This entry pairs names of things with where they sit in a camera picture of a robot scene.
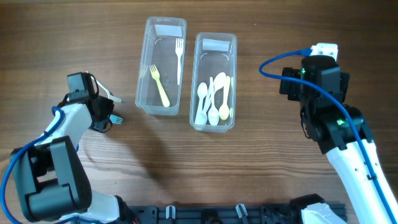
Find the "thin white plastic fork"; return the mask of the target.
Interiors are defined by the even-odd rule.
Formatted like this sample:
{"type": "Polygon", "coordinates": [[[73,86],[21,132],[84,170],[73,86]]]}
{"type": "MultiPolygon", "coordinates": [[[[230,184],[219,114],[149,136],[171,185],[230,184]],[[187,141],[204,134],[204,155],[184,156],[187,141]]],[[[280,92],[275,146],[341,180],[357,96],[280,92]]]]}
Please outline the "thin white plastic fork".
{"type": "Polygon", "coordinates": [[[85,73],[87,73],[89,77],[95,82],[96,92],[94,96],[99,95],[99,87],[101,87],[102,90],[107,94],[108,99],[113,100],[116,103],[122,103],[122,99],[114,96],[109,89],[107,89],[98,79],[94,77],[93,74],[90,74],[88,71],[85,71],[85,73]]]}

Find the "wide-handled white plastic fork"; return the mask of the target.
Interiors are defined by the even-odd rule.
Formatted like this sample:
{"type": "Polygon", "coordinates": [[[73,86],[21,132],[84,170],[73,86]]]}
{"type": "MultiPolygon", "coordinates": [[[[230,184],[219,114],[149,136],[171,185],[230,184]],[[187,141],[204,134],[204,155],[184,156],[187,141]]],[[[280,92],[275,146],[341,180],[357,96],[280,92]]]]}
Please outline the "wide-handled white plastic fork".
{"type": "Polygon", "coordinates": [[[112,115],[109,117],[109,119],[110,119],[110,121],[111,121],[113,124],[122,124],[122,122],[123,122],[123,119],[122,119],[121,117],[116,116],[116,115],[114,115],[114,114],[112,114],[112,115]]]}

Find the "cream yellow plastic fork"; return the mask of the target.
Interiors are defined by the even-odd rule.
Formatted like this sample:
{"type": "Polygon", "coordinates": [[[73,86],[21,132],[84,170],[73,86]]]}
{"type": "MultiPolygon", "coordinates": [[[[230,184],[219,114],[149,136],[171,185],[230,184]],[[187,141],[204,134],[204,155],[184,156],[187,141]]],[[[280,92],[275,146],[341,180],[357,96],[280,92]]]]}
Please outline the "cream yellow plastic fork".
{"type": "Polygon", "coordinates": [[[170,107],[171,102],[165,87],[167,82],[167,74],[156,64],[151,64],[149,68],[152,82],[154,84],[151,104],[153,106],[163,106],[165,108],[170,107]]]}

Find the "cream yellow plastic spoon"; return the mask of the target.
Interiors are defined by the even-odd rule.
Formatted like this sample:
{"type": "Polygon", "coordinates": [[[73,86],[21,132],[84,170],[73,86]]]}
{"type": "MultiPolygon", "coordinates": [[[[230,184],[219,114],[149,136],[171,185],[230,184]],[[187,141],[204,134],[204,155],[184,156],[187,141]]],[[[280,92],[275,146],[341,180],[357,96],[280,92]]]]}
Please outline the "cream yellow plastic spoon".
{"type": "Polygon", "coordinates": [[[220,106],[219,109],[219,116],[220,119],[226,120],[229,116],[229,107],[228,107],[228,95],[229,95],[229,88],[230,88],[230,77],[226,76],[224,80],[223,86],[223,104],[220,106]]]}

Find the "white spoon pointing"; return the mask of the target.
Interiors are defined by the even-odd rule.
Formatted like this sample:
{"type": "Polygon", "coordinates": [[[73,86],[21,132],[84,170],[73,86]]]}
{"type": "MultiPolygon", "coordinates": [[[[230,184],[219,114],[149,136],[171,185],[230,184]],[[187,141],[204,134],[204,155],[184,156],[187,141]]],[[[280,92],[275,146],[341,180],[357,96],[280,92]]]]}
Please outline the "white spoon pointing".
{"type": "Polygon", "coordinates": [[[214,93],[214,91],[212,91],[211,92],[211,106],[210,106],[210,109],[208,110],[208,120],[212,126],[216,126],[220,120],[219,111],[215,107],[214,96],[215,96],[215,93],[214,93]]]}

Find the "wide-handled white plastic spoon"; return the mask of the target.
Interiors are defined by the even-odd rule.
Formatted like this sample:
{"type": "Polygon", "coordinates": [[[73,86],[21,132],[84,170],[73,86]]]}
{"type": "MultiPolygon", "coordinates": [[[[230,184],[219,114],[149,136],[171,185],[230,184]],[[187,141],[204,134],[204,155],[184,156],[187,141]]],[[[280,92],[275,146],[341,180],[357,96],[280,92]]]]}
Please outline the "wide-handled white plastic spoon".
{"type": "Polygon", "coordinates": [[[198,108],[197,108],[197,114],[195,116],[195,124],[201,124],[202,123],[202,110],[203,110],[203,100],[207,96],[208,93],[208,87],[205,82],[201,82],[198,86],[197,90],[197,95],[199,97],[198,101],[198,108]]]}

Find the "thin-handled white spoon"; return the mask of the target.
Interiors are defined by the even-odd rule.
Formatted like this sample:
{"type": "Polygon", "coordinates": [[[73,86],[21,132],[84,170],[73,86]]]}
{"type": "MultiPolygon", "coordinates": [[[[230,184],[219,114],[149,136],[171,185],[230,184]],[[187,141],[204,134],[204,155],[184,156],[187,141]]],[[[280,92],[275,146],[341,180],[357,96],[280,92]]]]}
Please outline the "thin-handled white spoon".
{"type": "Polygon", "coordinates": [[[211,105],[211,91],[214,89],[213,78],[210,77],[210,85],[208,87],[208,93],[205,98],[204,106],[202,111],[200,112],[199,124],[206,124],[208,120],[207,111],[211,105]]]}

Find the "curved white plastic fork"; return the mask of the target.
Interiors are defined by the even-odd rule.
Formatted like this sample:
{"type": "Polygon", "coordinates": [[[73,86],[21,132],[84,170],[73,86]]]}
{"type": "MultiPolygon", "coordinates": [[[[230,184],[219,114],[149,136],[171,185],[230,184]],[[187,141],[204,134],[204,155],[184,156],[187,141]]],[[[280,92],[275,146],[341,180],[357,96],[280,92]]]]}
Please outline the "curved white plastic fork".
{"type": "Polygon", "coordinates": [[[180,77],[181,77],[181,59],[183,54],[183,39],[177,38],[175,43],[175,53],[177,56],[177,85],[180,84],[180,77]]]}

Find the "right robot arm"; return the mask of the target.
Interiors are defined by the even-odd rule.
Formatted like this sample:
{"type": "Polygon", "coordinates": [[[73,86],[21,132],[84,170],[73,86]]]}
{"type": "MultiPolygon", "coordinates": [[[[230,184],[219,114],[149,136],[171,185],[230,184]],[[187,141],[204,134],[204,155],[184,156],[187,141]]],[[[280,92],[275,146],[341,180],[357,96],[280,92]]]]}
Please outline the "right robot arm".
{"type": "Polygon", "coordinates": [[[279,92],[300,103],[302,127],[317,142],[322,154],[337,171],[360,223],[392,223],[397,220],[397,202],[382,172],[373,134],[359,109],[344,105],[349,74],[333,57],[312,55],[302,68],[285,67],[279,92]],[[312,87],[292,82],[298,78],[316,84],[348,112],[343,112],[312,87]]]}

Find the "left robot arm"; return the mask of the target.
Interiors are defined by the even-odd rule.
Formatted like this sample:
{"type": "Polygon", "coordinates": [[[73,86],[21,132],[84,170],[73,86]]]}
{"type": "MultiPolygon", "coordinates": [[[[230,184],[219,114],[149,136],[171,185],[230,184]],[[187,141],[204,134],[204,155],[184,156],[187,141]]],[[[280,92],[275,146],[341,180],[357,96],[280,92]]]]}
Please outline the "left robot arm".
{"type": "Polygon", "coordinates": [[[13,150],[1,185],[1,205],[11,222],[5,201],[9,176],[14,177],[22,212],[30,222],[131,223],[134,214],[117,195],[92,190],[77,154],[88,129],[110,130],[114,102],[100,96],[98,82],[88,73],[67,76],[69,92],[52,107],[53,121],[27,145],[13,150]]]}

